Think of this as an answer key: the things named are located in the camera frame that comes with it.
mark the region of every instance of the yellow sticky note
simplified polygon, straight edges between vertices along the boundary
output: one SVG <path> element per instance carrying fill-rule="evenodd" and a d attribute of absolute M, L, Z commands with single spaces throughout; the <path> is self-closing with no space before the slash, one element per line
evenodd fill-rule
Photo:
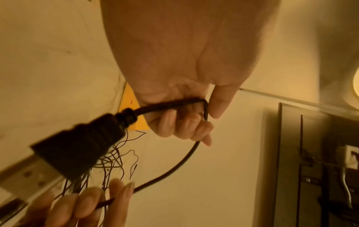
<path fill-rule="evenodd" d="M 126 83 L 125 90 L 123 92 L 119 112 L 121 112 L 122 110 L 124 110 L 126 108 L 131 108 L 133 110 L 139 108 L 139 104 L 135 97 L 134 91 L 132 90 L 132 88 L 130 87 L 130 85 L 128 83 Z M 138 117 L 137 122 L 130 125 L 128 129 L 146 130 L 146 129 L 149 129 L 149 126 L 147 125 L 145 118 L 141 115 Z"/>

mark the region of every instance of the hand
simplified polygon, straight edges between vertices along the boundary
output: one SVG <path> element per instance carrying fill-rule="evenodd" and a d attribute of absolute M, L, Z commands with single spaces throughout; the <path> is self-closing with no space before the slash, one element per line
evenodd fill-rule
<path fill-rule="evenodd" d="M 119 179 L 114 179 L 109 188 L 110 197 L 116 199 L 106 212 L 103 227 L 123 227 L 134 184 L 125 186 Z M 68 194 L 61 197 L 51 209 L 54 195 L 46 192 L 29 206 L 20 225 L 45 223 L 46 227 L 76 227 L 78 223 L 78 227 L 97 227 L 102 209 L 95 207 L 104 197 L 105 193 L 101 188 L 91 187 L 80 195 Z"/>
<path fill-rule="evenodd" d="M 209 114 L 219 118 L 252 73 L 280 0 L 102 0 L 114 57 L 141 106 L 200 97 L 216 85 Z M 200 108 L 145 116 L 158 135 L 211 145 Z"/>

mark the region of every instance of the cable strain relief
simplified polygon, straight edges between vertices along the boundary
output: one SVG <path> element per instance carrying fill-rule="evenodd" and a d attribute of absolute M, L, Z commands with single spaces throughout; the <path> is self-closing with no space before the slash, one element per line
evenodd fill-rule
<path fill-rule="evenodd" d="M 130 125 L 137 121 L 137 115 L 130 108 L 124 109 L 122 112 L 117 113 L 115 118 L 119 123 L 119 127 L 123 129 L 127 129 Z"/>

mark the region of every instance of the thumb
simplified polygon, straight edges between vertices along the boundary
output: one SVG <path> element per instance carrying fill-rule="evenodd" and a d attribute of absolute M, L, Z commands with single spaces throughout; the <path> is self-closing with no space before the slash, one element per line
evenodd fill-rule
<path fill-rule="evenodd" d="M 122 188 L 115 200 L 108 208 L 104 217 L 104 227 L 124 227 L 127 218 L 127 209 L 134 192 L 135 184 L 130 183 Z"/>
<path fill-rule="evenodd" d="M 208 113 L 218 119 L 225 112 L 242 83 L 219 86 L 216 85 L 208 103 Z"/>

